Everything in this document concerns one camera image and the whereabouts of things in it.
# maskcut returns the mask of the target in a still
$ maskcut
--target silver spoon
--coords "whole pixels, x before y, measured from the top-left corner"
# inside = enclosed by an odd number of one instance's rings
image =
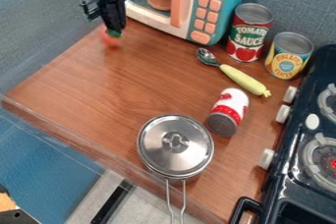
[[[253,79],[244,72],[241,72],[230,65],[222,64],[217,60],[217,58],[207,49],[199,48],[196,51],[197,58],[203,64],[219,67],[219,69],[228,76],[232,81],[234,81],[239,86],[248,90],[249,92],[255,95],[263,95],[268,97],[271,95],[271,92],[267,90],[266,86],[261,82]]]

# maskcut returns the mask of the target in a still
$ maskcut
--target stove knob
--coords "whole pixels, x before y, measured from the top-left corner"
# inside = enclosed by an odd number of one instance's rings
[[[306,118],[305,125],[312,131],[316,130],[319,126],[319,117],[316,114],[309,114]]]
[[[284,105],[284,104],[281,105],[281,107],[278,111],[278,114],[276,115],[275,121],[280,123],[280,124],[285,123],[286,119],[289,116],[290,111],[291,111],[290,106]]]
[[[273,160],[273,157],[274,157],[274,150],[268,148],[265,149],[259,160],[259,167],[261,167],[263,170],[268,170]]]
[[[293,100],[294,100],[295,95],[297,94],[297,92],[298,92],[298,88],[297,87],[289,86],[287,88],[287,91],[286,91],[284,99],[283,99],[284,102],[292,103]]]

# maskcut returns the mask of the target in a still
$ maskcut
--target toy stove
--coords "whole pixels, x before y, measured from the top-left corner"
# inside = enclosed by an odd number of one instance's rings
[[[262,203],[242,197],[231,217],[244,211],[255,223],[336,223],[336,45],[320,48],[299,88],[289,87],[276,121],[286,126],[276,151],[266,149]]]

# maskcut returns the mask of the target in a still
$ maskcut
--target gray wall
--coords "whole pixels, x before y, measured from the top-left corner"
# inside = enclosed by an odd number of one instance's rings
[[[0,0],[0,93],[83,37],[81,0]]]
[[[279,31],[301,33],[321,46],[336,43],[336,0],[245,0],[268,7],[274,15],[269,38]]]

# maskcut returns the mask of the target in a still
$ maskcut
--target tomato soup can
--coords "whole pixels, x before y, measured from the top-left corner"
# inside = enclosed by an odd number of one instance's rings
[[[266,57],[266,70],[278,79],[292,80],[305,68],[312,51],[313,44],[303,35],[280,32],[275,35]]]
[[[224,89],[205,120],[205,126],[220,137],[230,138],[243,121],[249,103],[249,97],[242,90]]]
[[[226,52],[241,62],[258,59],[272,21],[272,13],[262,5],[245,3],[238,6],[235,9]]]

